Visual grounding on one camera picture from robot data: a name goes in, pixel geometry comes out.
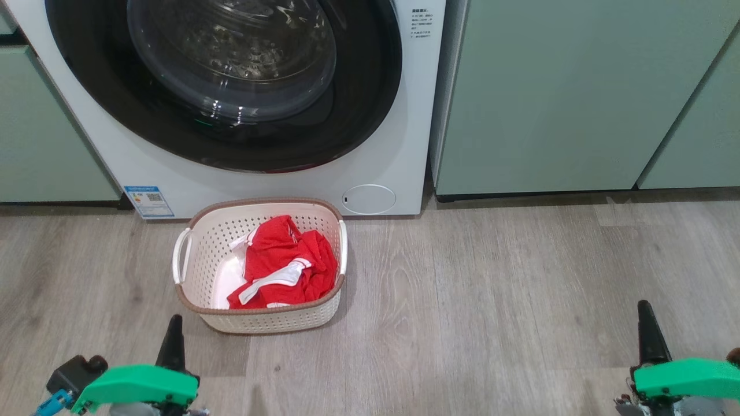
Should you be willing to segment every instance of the wooden floor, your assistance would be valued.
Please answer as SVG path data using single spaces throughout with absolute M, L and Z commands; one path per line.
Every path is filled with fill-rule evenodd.
M 214 416 L 615 415 L 642 298 L 674 358 L 740 346 L 735 189 L 427 200 L 418 217 L 350 221 L 339 312 L 291 335 L 218 334 L 182 307 L 183 228 L 0 208 L 5 415 L 31 413 L 73 355 L 152 363 L 175 313 Z

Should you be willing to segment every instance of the brown basket rim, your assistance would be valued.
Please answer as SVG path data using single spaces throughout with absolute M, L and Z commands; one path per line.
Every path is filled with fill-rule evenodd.
M 342 221 L 342 214 L 339 212 L 339 210 L 331 205 L 330 203 L 326 201 L 322 201 L 320 199 L 315 198 L 250 198 L 250 199 L 240 199 L 236 201 L 228 201 L 228 202 L 221 202 L 219 204 L 213 204 L 209 207 L 206 207 L 202 209 L 198 214 L 195 214 L 195 216 L 190 220 L 188 223 L 188 227 L 192 229 L 199 220 L 201 220 L 206 214 L 209 214 L 213 211 L 216 211 L 218 209 L 222 208 L 231 208 L 231 207 L 242 207 L 246 205 L 263 205 L 263 204 L 313 204 L 313 205 L 321 205 L 322 207 L 327 208 L 329 211 L 332 211 L 334 213 L 334 216 L 337 217 L 337 221 Z M 199 314 L 199 315 L 228 315 L 228 316 L 245 316 L 245 315 L 268 315 L 268 314 L 275 314 L 275 313 L 281 313 L 281 312 L 294 312 L 294 311 L 300 311 L 304 309 L 311 309 L 315 308 L 317 306 L 324 305 L 326 302 L 329 302 L 334 296 L 339 293 L 339 291 L 342 289 L 342 285 L 344 285 L 344 274 L 339 273 L 339 270 L 337 271 L 337 281 L 334 285 L 334 289 L 331 290 L 331 292 L 327 293 L 326 295 L 322 296 L 321 298 L 317 299 L 313 302 L 308 303 L 301 303 L 300 305 L 291 305 L 291 306 L 281 306 L 279 308 L 268 308 L 268 309 L 211 309 L 211 308 L 201 308 L 199 306 L 194 305 L 188 298 L 185 296 L 185 291 L 183 291 L 182 284 L 175 285 L 175 290 L 178 293 L 178 298 L 180 298 L 180 302 L 191 311 Z

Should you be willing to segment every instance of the cabinet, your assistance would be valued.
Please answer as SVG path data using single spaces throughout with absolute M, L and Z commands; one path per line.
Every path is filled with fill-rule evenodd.
M 120 197 L 33 51 L 0 47 L 0 202 Z
M 437 194 L 630 189 L 740 17 L 736 0 L 449 1 Z
M 10 17 L 10 13 L 5 10 L 5 6 L 0 2 L 0 36 L 10 35 L 16 31 L 17 27 L 18 25 Z
M 737 33 L 676 121 L 638 185 L 740 187 L 740 39 Z

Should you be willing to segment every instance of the white washing machine panel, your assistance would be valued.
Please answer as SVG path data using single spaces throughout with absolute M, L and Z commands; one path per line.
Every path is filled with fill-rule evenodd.
M 270 174 L 198 164 L 138 137 L 75 78 L 51 33 L 44 0 L 5 1 L 118 184 L 157 187 L 172 212 L 167 217 L 191 218 L 210 204 L 261 197 L 321 198 L 345 215 L 420 212 L 444 0 L 396 1 L 403 45 L 400 85 L 369 138 L 327 164 Z

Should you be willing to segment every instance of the washing machine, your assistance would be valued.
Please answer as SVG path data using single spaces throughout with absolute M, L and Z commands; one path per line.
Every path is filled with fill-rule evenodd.
M 445 0 L 5 2 L 142 217 L 420 212 Z

